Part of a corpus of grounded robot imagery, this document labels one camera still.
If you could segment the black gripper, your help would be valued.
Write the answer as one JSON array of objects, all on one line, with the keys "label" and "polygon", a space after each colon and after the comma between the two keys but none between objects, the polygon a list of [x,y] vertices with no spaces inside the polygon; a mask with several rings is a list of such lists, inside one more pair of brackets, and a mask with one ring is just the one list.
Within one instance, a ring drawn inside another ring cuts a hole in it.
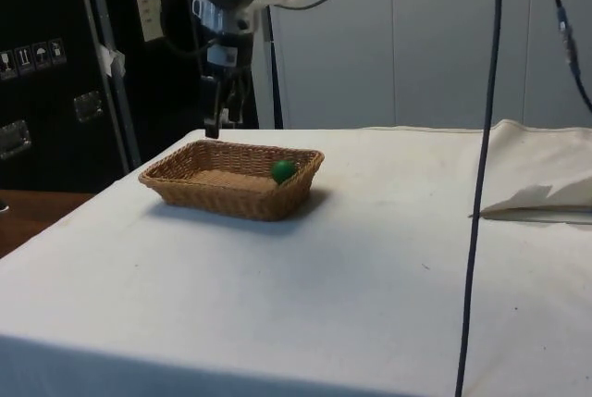
[{"label": "black gripper", "polygon": [[217,75],[233,76],[230,84],[226,108],[228,122],[232,125],[242,123],[245,100],[249,96],[249,83],[243,70],[248,69],[253,58],[253,34],[235,34],[207,31],[203,76],[204,132],[209,139],[217,139],[220,131],[220,89],[221,81]]}]

